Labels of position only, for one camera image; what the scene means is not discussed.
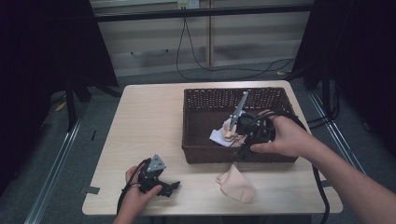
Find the person's left hand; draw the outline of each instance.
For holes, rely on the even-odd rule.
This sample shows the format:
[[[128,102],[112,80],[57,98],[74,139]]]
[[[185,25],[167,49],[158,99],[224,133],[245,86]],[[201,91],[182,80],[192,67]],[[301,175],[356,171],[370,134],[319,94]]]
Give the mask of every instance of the person's left hand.
[[[127,183],[135,169],[136,166],[133,166],[125,173],[125,181]],[[114,220],[114,223],[132,223],[134,221],[134,218],[146,207],[149,200],[152,199],[156,194],[158,194],[163,188],[163,186],[157,185],[149,192],[143,193],[139,190],[139,184],[137,184],[137,177],[138,172],[136,173],[134,179],[131,182],[132,186],[125,194],[119,214]]]

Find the light wood tabletop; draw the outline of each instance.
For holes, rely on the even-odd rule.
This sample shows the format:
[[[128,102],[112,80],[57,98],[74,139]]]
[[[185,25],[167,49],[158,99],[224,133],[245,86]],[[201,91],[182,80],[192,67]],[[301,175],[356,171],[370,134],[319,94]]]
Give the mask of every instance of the light wood tabletop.
[[[165,183],[180,181],[170,198],[152,199],[142,216],[186,215],[287,215],[324,212],[311,163],[238,163],[242,175],[256,190],[253,203],[240,203],[225,196],[216,182],[230,163],[188,164],[181,148],[185,89],[284,88],[295,114],[307,127],[289,82],[247,81],[127,86],[113,119],[91,186],[99,193],[87,194],[86,215],[115,215],[125,172],[158,154],[166,164],[160,175]],[[332,187],[325,188],[331,213],[343,205]]]

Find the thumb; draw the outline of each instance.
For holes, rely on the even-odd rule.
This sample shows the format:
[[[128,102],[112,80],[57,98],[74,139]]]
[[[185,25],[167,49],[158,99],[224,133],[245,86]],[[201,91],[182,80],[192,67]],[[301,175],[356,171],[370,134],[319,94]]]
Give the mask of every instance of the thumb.
[[[154,188],[152,188],[149,192],[145,194],[145,197],[147,198],[147,201],[152,199],[155,195],[157,195],[161,189],[163,189],[163,186],[157,185]]]
[[[250,147],[250,150],[259,152],[259,153],[271,153],[275,152],[275,146],[273,142],[270,143],[260,143],[254,144]]]

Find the black horizontal bar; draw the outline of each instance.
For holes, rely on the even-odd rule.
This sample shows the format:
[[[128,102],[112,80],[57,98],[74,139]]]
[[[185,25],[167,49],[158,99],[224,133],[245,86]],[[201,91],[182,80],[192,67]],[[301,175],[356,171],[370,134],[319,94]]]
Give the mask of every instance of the black horizontal bar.
[[[312,11],[315,8],[318,8],[318,6],[314,6],[314,4],[269,6],[269,7],[199,8],[199,9],[166,10],[166,11],[136,12],[136,13],[99,14],[93,17],[64,18],[64,19],[59,19],[58,21],[66,21],[66,22],[141,21],[141,20],[154,20],[154,19],[188,18],[188,17],[302,12],[302,11]]]

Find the wall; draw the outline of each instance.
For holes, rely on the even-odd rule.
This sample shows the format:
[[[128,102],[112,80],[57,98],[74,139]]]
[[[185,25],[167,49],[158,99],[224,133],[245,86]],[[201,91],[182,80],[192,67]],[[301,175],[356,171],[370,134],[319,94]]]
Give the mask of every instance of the wall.
[[[312,0],[201,0],[204,7],[308,4]],[[91,0],[95,14],[177,9],[177,1]],[[297,54],[309,12],[187,18],[191,41],[202,66],[271,62]],[[116,76],[176,70],[183,19],[101,22]],[[180,69],[198,67],[185,31]]]

